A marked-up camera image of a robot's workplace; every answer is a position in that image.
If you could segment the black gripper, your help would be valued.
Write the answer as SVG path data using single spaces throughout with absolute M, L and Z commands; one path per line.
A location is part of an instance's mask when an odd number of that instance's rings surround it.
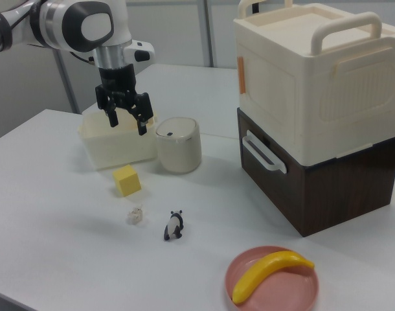
M 95 88 L 96 102 L 104 110 L 112 128 L 119 124 L 116 106 L 124 108 L 137 121 L 139 135 L 147 133 L 146 125 L 153 117 L 149 94 L 137 94 L 134 65 L 131 63 L 116 69 L 99 68 L 101 84 Z

